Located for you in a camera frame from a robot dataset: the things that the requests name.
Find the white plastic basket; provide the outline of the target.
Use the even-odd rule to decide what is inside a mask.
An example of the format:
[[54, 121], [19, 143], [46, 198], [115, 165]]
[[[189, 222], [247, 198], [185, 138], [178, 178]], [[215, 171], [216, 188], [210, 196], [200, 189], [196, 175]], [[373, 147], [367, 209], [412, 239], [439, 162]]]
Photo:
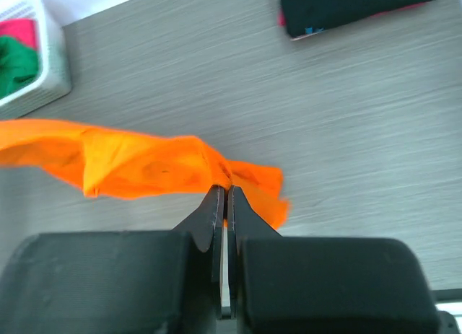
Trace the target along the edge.
[[2, 120], [25, 116], [72, 88], [64, 31], [43, 0], [1, 0], [2, 22], [23, 17], [35, 21], [40, 70], [33, 83], [1, 99]]

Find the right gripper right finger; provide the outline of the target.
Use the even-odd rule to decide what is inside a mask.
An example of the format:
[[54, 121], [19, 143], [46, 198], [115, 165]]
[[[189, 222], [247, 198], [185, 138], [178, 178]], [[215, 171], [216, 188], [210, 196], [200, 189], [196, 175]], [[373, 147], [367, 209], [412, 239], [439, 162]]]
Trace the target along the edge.
[[437, 333], [416, 255], [389, 238], [284, 237], [228, 194], [232, 312], [239, 333]]

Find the pink t shirt in basket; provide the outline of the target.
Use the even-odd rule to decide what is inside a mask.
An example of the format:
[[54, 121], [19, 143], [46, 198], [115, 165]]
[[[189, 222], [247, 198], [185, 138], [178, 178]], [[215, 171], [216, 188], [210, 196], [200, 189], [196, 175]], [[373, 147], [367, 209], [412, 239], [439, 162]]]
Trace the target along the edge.
[[1, 21], [0, 35], [14, 38], [29, 48], [38, 49], [36, 21], [33, 19], [8, 19]]

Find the green t shirt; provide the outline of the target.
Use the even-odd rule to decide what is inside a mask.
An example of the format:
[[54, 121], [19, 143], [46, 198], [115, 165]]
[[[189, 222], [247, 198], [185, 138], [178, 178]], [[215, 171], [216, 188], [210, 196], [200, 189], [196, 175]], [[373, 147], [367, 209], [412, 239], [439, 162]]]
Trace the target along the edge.
[[36, 50], [9, 36], [1, 36], [1, 98], [34, 82], [39, 69]]

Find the orange t shirt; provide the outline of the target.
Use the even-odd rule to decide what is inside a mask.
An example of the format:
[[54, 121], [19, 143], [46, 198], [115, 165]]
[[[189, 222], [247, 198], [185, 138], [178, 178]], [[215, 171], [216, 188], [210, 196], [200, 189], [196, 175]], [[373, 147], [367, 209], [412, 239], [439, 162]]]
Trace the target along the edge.
[[287, 220], [278, 167], [230, 160], [196, 136], [160, 137], [62, 120], [1, 122], [1, 166], [39, 167], [85, 196], [125, 200], [242, 188], [272, 228]]

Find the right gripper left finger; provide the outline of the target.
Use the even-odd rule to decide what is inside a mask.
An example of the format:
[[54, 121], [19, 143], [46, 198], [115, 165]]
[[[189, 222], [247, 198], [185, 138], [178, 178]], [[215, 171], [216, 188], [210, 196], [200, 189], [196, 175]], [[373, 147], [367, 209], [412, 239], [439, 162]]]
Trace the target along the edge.
[[171, 230], [43, 233], [1, 275], [3, 333], [213, 333], [225, 190]]

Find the folded black t shirt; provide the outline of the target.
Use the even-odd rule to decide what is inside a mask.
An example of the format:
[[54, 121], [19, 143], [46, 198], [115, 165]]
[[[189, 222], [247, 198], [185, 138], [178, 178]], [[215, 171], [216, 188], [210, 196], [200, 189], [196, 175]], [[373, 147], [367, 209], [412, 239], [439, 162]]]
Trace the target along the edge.
[[292, 39], [341, 27], [376, 14], [419, 6], [434, 0], [277, 0], [285, 30]]

